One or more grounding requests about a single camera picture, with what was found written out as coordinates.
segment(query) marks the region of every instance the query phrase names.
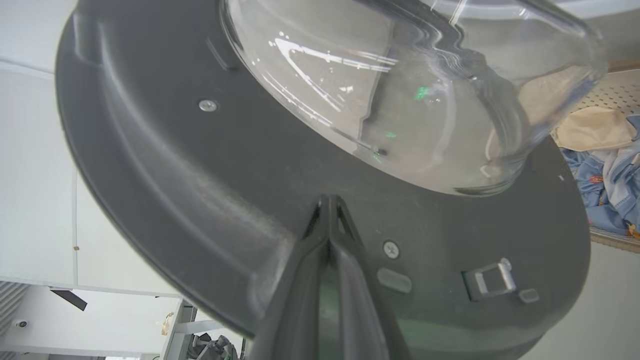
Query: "transparent glass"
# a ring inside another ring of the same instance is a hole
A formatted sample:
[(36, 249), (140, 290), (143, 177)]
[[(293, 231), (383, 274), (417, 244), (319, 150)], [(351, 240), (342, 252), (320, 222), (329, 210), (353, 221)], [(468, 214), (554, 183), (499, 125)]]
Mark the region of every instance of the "transparent glass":
[(283, 106), (371, 166), (438, 192), (506, 189), (606, 73), (598, 34), (546, 1), (222, 6), (238, 55)]

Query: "security camera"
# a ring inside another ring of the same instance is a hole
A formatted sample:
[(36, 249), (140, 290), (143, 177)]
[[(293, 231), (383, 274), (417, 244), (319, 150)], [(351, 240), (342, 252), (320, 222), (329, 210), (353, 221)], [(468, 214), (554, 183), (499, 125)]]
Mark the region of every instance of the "security camera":
[(15, 327), (27, 327), (29, 326), (29, 322), (27, 320), (14, 320), (13, 326)]

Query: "beige cloth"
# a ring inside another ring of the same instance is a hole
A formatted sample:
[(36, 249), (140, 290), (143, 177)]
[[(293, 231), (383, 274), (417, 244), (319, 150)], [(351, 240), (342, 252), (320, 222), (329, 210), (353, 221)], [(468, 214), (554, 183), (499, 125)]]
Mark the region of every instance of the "beige cloth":
[(629, 145), (636, 134), (622, 112), (599, 106), (570, 114), (552, 132), (558, 146), (573, 151), (618, 149)]

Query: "clothes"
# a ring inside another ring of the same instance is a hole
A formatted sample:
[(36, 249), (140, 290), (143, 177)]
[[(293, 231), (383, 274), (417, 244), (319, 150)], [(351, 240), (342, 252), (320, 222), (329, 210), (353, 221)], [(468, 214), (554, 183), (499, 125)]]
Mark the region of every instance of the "clothes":
[[(627, 118), (640, 129), (640, 115)], [(640, 224), (640, 137), (613, 150), (577, 152), (562, 149), (573, 172), (589, 222), (603, 230), (626, 235), (629, 224)]]
[(637, 130), (622, 112), (592, 106), (570, 114), (553, 130), (552, 136), (565, 149), (607, 150), (631, 145)]

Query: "screw head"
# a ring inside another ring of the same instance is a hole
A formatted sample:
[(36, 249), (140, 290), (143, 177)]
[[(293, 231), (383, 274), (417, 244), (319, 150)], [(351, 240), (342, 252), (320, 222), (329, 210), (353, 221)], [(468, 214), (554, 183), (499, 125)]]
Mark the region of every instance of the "screw head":
[(400, 256), (400, 248), (391, 240), (385, 241), (384, 244), (382, 244), (382, 249), (390, 259), (397, 259), (397, 257)]
[(202, 110), (202, 111), (206, 111), (207, 113), (210, 113), (212, 111), (216, 111), (218, 109), (218, 105), (212, 101), (212, 100), (201, 100), (198, 103), (198, 107)]

